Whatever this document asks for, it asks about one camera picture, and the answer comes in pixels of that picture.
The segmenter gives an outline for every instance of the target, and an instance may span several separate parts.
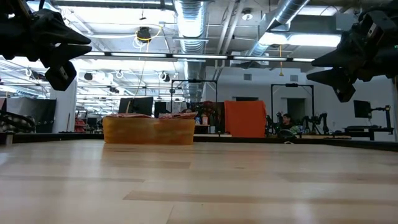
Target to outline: desk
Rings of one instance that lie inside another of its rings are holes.
[[[374,133],[393,133],[394,128],[345,128],[345,134],[355,138],[369,138],[374,141]]]
[[[296,135],[298,139],[351,139],[347,135],[302,134]]]

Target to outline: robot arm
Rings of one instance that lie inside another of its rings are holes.
[[[331,70],[307,75],[309,80],[331,86],[341,102],[355,93],[357,79],[368,82],[372,77],[397,75],[398,0],[363,11],[358,23],[343,32],[337,49],[315,59],[315,67]]]
[[[323,114],[319,115],[318,122],[317,122],[317,124],[321,124],[321,122],[323,120],[322,130],[323,130],[324,134],[329,134],[328,123],[327,123],[327,120],[326,120],[327,117],[328,117],[328,114],[327,113],[323,113]]]
[[[69,60],[90,52],[91,40],[67,27],[59,12],[43,9],[43,3],[31,12],[25,0],[0,1],[0,54],[7,60],[40,59],[49,68],[45,77],[53,89],[65,91],[76,77]]]

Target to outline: pillar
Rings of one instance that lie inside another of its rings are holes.
[[[72,81],[66,91],[51,88],[50,99],[57,100],[55,106],[53,133],[75,130],[77,78]]]

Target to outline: doorway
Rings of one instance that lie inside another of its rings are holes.
[[[287,113],[291,115],[292,120],[301,120],[305,116],[305,99],[288,98]]]

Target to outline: ceiling sprinkler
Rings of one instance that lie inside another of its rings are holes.
[[[159,78],[163,80],[164,82],[169,82],[170,81],[170,76],[169,74],[165,73],[164,71],[159,74]]]
[[[251,14],[251,8],[244,8],[242,10],[242,19],[245,21],[249,21],[253,18],[253,15]]]

